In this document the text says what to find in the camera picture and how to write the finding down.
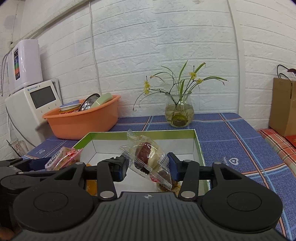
digital display screen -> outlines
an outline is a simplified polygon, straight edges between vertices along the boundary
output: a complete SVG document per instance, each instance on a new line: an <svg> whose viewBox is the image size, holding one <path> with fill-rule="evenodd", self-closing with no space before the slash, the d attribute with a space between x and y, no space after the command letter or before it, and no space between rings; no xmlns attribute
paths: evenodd
<svg viewBox="0 0 296 241"><path fill-rule="evenodd" d="M36 109L56 100L54 93L52 92L52 88L50 86L33 91L30 93L30 95Z"/></svg>
<svg viewBox="0 0 296 241"><path fill-rule="evenodd" d="M20 78L20 66L18 61L18 49L13 53L14 68L15 68L15 80Z"/></svg>

wrapped pastry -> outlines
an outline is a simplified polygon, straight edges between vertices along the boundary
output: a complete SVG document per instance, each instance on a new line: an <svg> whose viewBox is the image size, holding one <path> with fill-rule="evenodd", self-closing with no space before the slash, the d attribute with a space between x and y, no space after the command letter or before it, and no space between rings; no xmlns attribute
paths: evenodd
<svg viewBox="0 0 296 241"><path fill-rule="evenodd" d="M127 132L127 138L129 145L120 149L130 161L129 168L171 190L169 159L164 151L151 138L136 136L131 130Z"/></svg>
<svg viewBox="0 0 296 241"><path fill-rule="evenodd" d="M163 172L161 171L159 173L160 176L166 176L167 173L166 172ZM157 188L162 191L162 192L168 192L168 191L171 191L171 192L174 192L176 194L176 196L179 195L179 191L181 189L181 185L177 182L177 181L174 181L172 179L172 177L170 177L170 180L171 180L171 183L172 183L172 189L171 190L168 190L167 188L165 188L163 185L157 183Z"/></svg>
<svg viewBox="0 0 296 241"><path fill-rule="evenodd" d="M80 161L82 149L62 147L53 157L45 164L47 171L58 171L62 167L67 167L75 162Z"/></svg>

white appliance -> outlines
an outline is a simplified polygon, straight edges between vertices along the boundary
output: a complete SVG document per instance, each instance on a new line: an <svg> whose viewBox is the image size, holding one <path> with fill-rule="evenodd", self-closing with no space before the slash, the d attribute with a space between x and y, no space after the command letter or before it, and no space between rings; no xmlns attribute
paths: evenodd
<svg viewBox="0 0 296 241"><path fill-rule="evenodd" d="M10 94L42 82L39 44L37 39L24 39L7 57Z"/></svg>
<svg viewBox="0 0 296 241"><path fill-rule="evenodd" d="M19 130L14 128L16 136L26 142L29 151L34 147L22 135L35 146L53 135L47 120L42 118L43 114L62 104L51 80L22 88L7 97L5 103L13 124Z"/></svg>

table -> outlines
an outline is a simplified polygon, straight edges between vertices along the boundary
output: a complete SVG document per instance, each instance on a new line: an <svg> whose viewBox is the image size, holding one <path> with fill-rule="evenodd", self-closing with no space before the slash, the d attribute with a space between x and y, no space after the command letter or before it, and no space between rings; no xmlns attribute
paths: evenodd
<svg viewBox="0 0 296 241"><path fill-rule="evenodd" d="M164 116L120 118L110 131L151 131L176 129ZM220 161L276 192L284 210L276 229L296 238L296 179L280 157L238 114L195 114L184 129L195 129L207 166ZM52 156L60 147L72 147L77 141L49 138L26 157Z"/></svg>

stainless steel bowl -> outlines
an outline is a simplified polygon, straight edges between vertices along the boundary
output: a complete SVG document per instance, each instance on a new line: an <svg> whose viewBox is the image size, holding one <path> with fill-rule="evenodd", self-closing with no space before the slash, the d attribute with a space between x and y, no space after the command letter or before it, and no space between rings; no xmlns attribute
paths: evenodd
<svg viewBox="0 0 296 241"><path fill-rule="evenodd" d="M80 106L79 111L89 110L91 105L100 97L99 94L89 96Z"/></svg>

